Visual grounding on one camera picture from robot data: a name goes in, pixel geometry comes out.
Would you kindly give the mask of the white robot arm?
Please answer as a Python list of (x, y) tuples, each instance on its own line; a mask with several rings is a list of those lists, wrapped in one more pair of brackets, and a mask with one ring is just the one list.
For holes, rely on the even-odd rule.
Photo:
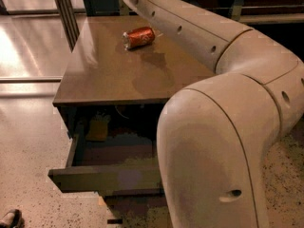
[(304, 64), (261, 32), (181, 0), (124, 0), (214, 73), (164, 106), (157, 152), (174, 228), (269, 228), (264, 157), (304, 112)]

